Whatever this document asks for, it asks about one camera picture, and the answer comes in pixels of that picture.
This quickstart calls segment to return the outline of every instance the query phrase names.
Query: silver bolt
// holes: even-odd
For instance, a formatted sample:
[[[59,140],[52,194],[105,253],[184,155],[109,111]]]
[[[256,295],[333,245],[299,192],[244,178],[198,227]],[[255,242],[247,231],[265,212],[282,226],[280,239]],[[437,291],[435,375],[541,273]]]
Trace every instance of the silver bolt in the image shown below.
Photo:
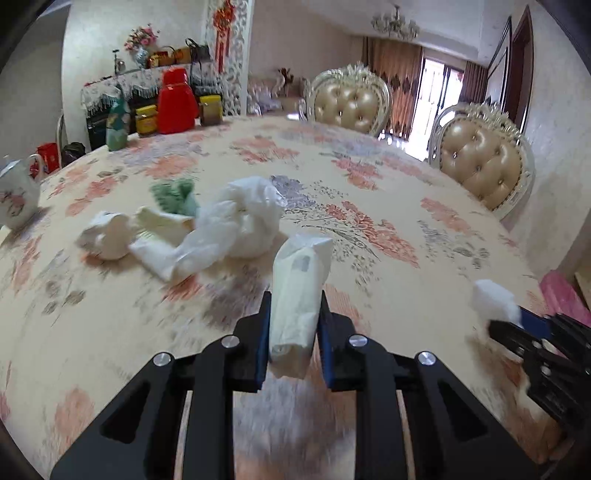
[[[360,348],[367,345],[368,340],[367,337],[364,337],[363,335],[359,335],[356,333],[355,335],[351,335],[349,337],[349,343],[351,344],[351,346],[354,346],[355,348]]]
[[[163,367],[164,365],[168,365],[171,360],[172,357],[169,353],[161,352],[154,356],[154,365],[157,367]]]
[[[421,352],[418,354],[418,361],[421,362],[423,365],[433,365],[437,361],[437,357],[433,355],[431,352]]]
[[[227,337],[222,338],[222,346],[224,348],[234,348],[238,346],[240,343],[240,339],[236,335],[228,335]]]

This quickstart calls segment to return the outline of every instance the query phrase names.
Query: jar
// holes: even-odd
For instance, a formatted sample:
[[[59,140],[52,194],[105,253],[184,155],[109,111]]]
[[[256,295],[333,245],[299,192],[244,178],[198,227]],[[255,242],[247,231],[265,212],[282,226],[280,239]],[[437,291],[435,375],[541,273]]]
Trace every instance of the jar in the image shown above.
[[[204,95],[199,98],[200,120],[204,127],[222,123],[222,97],[220,95]]]
[[[140,135],[150,135],[158,130],[158,111],[155,105],[148,105],[135,111],[135,129]]]

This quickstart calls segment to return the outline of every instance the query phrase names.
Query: curtain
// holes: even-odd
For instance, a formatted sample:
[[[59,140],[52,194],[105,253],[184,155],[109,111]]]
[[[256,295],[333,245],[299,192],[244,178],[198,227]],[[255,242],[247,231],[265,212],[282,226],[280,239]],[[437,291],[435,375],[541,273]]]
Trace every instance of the curtain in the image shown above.
[[[459,101],[466,103],[484,102],[487,83],[488,69],[471,61],[467,62]]]
[[[368,38],[363,52],[369,59],[369,69],[390,85],[392,117],[386,130],[392,129],[396,137],[408,140],[421,81],[423,48],[413,43]]]

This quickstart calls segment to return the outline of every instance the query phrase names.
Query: pitcher handle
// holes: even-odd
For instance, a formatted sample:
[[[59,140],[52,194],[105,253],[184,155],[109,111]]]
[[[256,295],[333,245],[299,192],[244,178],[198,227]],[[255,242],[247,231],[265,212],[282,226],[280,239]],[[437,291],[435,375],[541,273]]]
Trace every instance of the pitcher handle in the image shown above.
[[[37,183],[40,183],[43,180],[43,177],[45,176],[45,170],[43,169],[43,157],[41,155],[39,155],[38,153],[34,153],[27,159],[27,172],[29,171],[35,160],[39,162],[39,173],[34,178],[34,180]]]

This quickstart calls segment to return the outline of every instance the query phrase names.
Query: white teapot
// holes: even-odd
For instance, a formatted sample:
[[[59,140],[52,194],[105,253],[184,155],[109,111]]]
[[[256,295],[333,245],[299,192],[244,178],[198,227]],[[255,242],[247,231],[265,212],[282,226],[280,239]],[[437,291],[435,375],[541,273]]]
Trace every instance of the white teapot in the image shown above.
[[[39,162],[39,173],[33,180],[30,168]],[[43,158],[34,154],[26,160],[10,160],[8,156],[0,160],[0,226],[19,230],[37,212],[43,176]]]

